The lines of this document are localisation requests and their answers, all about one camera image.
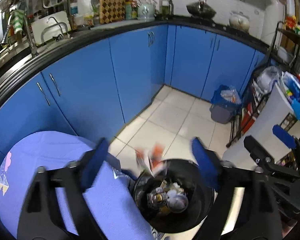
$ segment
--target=cabinet door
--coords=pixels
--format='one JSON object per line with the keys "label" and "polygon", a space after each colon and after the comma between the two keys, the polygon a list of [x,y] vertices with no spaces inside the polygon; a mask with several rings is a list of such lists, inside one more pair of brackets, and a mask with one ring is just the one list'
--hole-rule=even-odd
{"label": "cabinet door", "polygon": [[233,86],[239,92],[254,53],[253,48],[218,35],[201,98],[211,101],[220,85]]}
{"label": "cabinet door", "polygon": [[79,136],[110,140],[124,125],[109,39],[60,59],[42,71],[63,114]]}
{"label": "cabinet door", "polygon": [[110,38],[111,56],[125,122],[151,101],[151,29],[140,29]]}
{"label": "cabinet door", "polygon": [[164,82],[164,70],[167,51],[167,25],[160,25],[151,29],[153,43],[151,52],[151,96],[154,96]]}
{"label": "cabinet door", "polygon": [[251,66],[249,68],[249,71],[247,73],[247,76],[244,80],[244,83],[241,87],[241,90],[240,90],[240,95],[243,95],[243,92],[245,91],[247,85],[248,85],[248,82],[251,78],[251,74],[252,72],[254,71],[254,69],[258,66],[258,64],[263,60],[263,58],[265,57],[265,55],[263,53],[261,53],[260,51],[257,51],[255,52],[255,55],[254,55],[254,59],[252,60],[252,63],[251,63]]}
{"label": "cabinet door", "polygon": [[200,97],[209,70],[216,35],[177,26],[171,85]]}
{"label": "cabinet door", "polygon": [[173,59],[174,59],[174,45],[176,42],[176,25],[168,26],[168,34],[167,34],[167,53],[166,53],[166,66],[164,73],[164,83],[167,85],[171,85],[171,74],[173,67]]}
{"label": "cabinet door", "polygon": [[0,152],[6,155],[24,137],[47,130],[76,135],[39,73],[0,108]]}

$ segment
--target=purple cloth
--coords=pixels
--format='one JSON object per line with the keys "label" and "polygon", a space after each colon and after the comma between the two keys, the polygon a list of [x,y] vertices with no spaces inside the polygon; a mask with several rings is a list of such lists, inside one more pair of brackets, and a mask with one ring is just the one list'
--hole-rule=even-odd
{"label": "purple cloth", "polygon": [[[37,167],[62,168],[94,147],[87,139],[55,131],[31,134],[12,147],[0,167],[0,217],[14,237],[23,200]],[[93,186],[84,193],[94,218],[109,240],[153,240],[150,225],[120,175],[104,162]],[[77,234],[63,189],[57,188],[56,192],[66,228]]]}

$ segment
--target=cabinet handle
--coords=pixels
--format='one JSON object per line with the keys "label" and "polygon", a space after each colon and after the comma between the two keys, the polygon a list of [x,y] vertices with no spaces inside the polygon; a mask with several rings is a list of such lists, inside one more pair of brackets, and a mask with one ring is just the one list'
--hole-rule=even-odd
{"label": "cabinet handle", "polygon": [[150,47],[150,45],[151,45],[151,35],[150,35],[150,33],[148,33],[148,47]]}
{"label": "cabinet handle", "polygon": [[217,51],[219,50],[219,46],[220,46],[220,40],[218,40]]}
{"label": "cabinet handle", "polygon": [[153,44],[153,43],[154,43],[154,32],[151,32],[151,34],[152,34],[152,36],[153,36],[153,39],[152,39],[152,43],[151,43],[151,44]]}
{"label": "cabinet handle", "polygon": [[42,92],[42,94],[43,94],[43,96],[44,96],[46,102],[48,103],[48,106],[50,106],[50,102],[49,102],[48,98],[46,97],[45,93],[43,92],[42,87],[41,87],[41,85],[40,85],[39,82],[37,82],[37,86],[38,86],[39,89],[41,90],[41,92]]}
{"label": "cabinet handle", "polygon": [[53,84],[55,85],[55,88],[56,88],[57,91],[58,91],[58,95],[61,96],[60,90],[59,90],[59,88],[58,88],[58,86],[57,86],[57,84],[56,84],[56,82],[55,82],[55,80],[54,80],[52,74],[49,73],[49,76],[50,76],[50,78],[52,79],[52,82],[53,82]]}
{"label": "cabinet handle", "polygon": [[257,61],[256,61],[256,64],[255,64],[255,67],[256,67],[257,64],[258,64],[258,60],[259,60],[259,55],[257,55]]}

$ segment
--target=tile floor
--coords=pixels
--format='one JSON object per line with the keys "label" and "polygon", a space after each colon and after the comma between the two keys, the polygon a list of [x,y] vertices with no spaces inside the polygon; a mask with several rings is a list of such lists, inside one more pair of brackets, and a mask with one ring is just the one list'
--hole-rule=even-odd
{"label": "tile floor", "polygon": [[[165,145],[163,159],[181,158],[195,161],[190,149],[193,137],[201,138],[220,158],[230,137],[230,124],[219,124],[210,117],[211,104],[164,86],[152,104],[117,136],[109,148],[124,169],[140,174],[134,148]],[[175,234],[172,240],[192,239],[199,227]]]}

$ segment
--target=electric kettle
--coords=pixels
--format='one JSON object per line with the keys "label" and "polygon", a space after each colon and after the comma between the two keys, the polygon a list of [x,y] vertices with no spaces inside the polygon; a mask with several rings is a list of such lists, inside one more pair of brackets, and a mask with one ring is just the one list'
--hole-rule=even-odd
{"label": "electric kettle", "polygon": [[156,13],[155,0],[138,0],[138,20],[152,21]]}

